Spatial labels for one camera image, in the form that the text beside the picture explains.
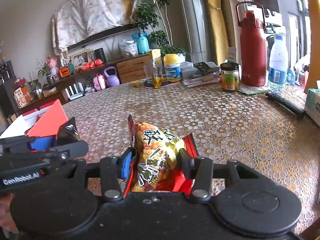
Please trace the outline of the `person left hand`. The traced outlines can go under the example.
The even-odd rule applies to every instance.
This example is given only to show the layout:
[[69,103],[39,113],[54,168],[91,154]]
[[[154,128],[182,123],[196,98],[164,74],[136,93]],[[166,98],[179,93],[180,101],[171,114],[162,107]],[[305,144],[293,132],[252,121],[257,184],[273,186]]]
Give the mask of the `person left hand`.
[[17,227],[10,213],[10,204],[14,196],[13,193],[8,193],[0,198],[0,226],[8,232],[16,233]]

